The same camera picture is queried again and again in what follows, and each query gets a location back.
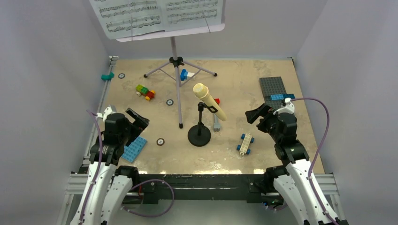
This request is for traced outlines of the beige toy microphone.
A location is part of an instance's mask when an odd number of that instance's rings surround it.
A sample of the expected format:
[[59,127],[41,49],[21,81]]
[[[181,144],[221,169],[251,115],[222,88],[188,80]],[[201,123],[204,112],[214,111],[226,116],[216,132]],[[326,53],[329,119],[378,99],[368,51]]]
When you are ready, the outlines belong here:
[[206,106],[215,109],[215,111],[212,110],[212,112],[214,112],[221,121],[227,120],[226,113],[221,109],[221,107],[216,103],[215,99],[211,96],[207,86],[202,83],[197,83],[193,87],[193,92],[196,98],[201,100]]

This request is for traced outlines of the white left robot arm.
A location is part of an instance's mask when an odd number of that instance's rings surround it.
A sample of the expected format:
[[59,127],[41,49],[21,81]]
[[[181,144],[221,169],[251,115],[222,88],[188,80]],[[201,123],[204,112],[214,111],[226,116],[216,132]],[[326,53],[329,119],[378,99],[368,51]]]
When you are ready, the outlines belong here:
[[140,185],[138,170],[118,167],[124,147],[136,140],[149,125],[149,119],[128,108],[123,113],[108,107],[103,113],[88,112],[94,120],[98,139],[90,150],[88,178],[72,225],[109,225],[128,192]]

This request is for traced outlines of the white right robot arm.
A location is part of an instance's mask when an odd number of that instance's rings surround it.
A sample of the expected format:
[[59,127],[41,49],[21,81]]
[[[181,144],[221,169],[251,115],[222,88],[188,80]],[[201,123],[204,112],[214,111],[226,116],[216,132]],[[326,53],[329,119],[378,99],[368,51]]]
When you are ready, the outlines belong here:
[[277,191],[292,211],[299,225],[346,225],[327,201],[315,175],[304,145],[297,139],[294,105],[286,103],[275,111],[266,104],[245,112],[247,122],[259,120],[257,129],[274,140],[275,152],[282,165],[267,168],[263,184]]

